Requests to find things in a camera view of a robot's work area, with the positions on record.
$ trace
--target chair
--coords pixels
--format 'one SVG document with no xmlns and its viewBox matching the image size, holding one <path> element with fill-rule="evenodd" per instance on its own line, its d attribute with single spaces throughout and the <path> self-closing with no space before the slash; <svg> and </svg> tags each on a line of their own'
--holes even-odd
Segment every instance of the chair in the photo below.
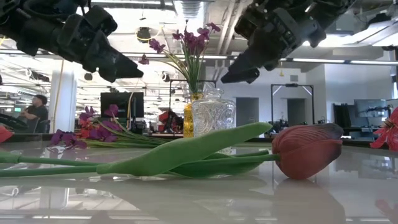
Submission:
<svg viewBox="0 0 398 224">
<path fill-rule="evenodd" d="M 50 132 L 50 120 L 43 120 L 36 124 L 34 133 L 48 134 Z"/>
</svg>

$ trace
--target clear glass vase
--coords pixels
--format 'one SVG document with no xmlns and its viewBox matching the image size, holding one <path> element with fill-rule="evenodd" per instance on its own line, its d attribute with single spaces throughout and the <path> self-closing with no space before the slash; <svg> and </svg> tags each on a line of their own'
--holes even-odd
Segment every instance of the clear glass vase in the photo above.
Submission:
<svg viewBox="0 0 398 224">
<path fill-rule="evenodd" d="M 192 102 L 193 135 L 195 137 L 214 130 L 235 127 L 235 102 L 221 99 L 223 91 L 211 89 L 203 99 Z"/>
</svg>

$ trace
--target table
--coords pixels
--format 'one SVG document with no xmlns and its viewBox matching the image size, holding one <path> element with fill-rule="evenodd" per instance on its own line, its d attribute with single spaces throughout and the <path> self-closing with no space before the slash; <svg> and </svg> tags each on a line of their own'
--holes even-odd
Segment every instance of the table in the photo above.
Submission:
<svg viewBox="0 0 398 224">
<path fill-rule="evenodd" d="M 95 162 L 147 150 L 62 153 L 61 147 L 47 145 L 0 147 L 27 156 Z M 231 152 L 255 152 L 267 145 L 242 145 Z M 397 162 L 398 154 L 390 151 L 344 146 L 337 161 L 305 181 L 287 179 L 273 162 L 246 175 L 202 180 L 94 174 L 0 179 L 0 223 L 398 223 Z"/>
</svg>

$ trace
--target computer monitor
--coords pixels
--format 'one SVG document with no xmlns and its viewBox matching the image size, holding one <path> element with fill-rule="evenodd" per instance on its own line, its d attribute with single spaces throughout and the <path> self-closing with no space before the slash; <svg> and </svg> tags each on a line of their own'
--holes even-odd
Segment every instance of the computer monitor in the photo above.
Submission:
<svg viewBox="0 0 398 224">
<path fill-rule="evenodd" d="M 349 114 L 349 122 L 350 122 L 350 127 L 368 127 L 369 126 L 369 120 L 364 117 L 358 117 L 356 115 L 356 107 L 355 105 L 346 105 L 348 109 L 348 114 Z"/>
<path fill-rule="evenodd" d="M 385 100 L 354 100 L 356 115 L 361 118 L 385 118 L 388 116 Z"/>
<path fill-rule="evenodd" d="M 127 108 L 131 93 L 101 93 L 101 117 L 108 118 L 105 111 L 110 105 L 117 105 L 119 108 L 117 118 L 127 118 Z M 131 116 L 136 118 L 144 117 L 144 93 L 133 93 L 131 98 Z"/>
</svg>

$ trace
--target person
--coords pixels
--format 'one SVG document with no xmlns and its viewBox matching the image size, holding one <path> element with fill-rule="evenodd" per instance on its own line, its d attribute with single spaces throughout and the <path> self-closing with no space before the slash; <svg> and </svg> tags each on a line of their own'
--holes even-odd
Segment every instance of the person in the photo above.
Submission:
<svg viewBox="0 0 398 224">
<path fill-rule="evenodd" d="M 49 111 L 45 107 L 47 97 L 43 95 L 35 95 L 32 100 L 32 106 L 26 108 L 21 117 L 26 118 L 28 133 L 44 133 L 47 124 L 40 123 L 49 119 Z"/>
</svg>

